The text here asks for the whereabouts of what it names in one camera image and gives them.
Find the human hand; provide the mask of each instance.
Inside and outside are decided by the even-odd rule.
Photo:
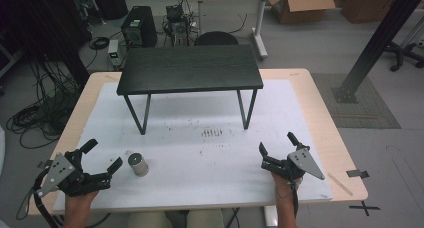
[[[81,196],[65,197],[64,228],[82,228],[86,225],[90,215],[90,206],[99,191]]]

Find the cylindrical can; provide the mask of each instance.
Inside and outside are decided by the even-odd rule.
[[[147,172],[149,172],[149,166],[140,153],[133,153],[130,155],[130,157],[128,157],[128,164],[137,176],[145,176]]]

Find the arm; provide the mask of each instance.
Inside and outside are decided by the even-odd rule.
[[[65,198],[65,222],[63,228],[83,228],[90,215],[90,206],[98,191],[82,196]]]
[[[293,195],[288,181],[271,173],[275,181],[275,202],[278,214],[278,228],[296,228],[294,217]]]

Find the computer tower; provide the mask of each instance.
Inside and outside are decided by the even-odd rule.
[[[150,6],[134,6],[121,26],[127,45],[155,47],[158,36]]]

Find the chair wheel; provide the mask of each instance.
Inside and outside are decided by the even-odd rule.
[[[424,61],[418,61],[417,64],[415,64],[415,67],[419,69],[424,68]]]
[[[392,67],[390,67],[390,70],[395,72],[395,71],[398,71],[399,68],[400,68],[400,66],[398,66],[398,65],[392,65]]]

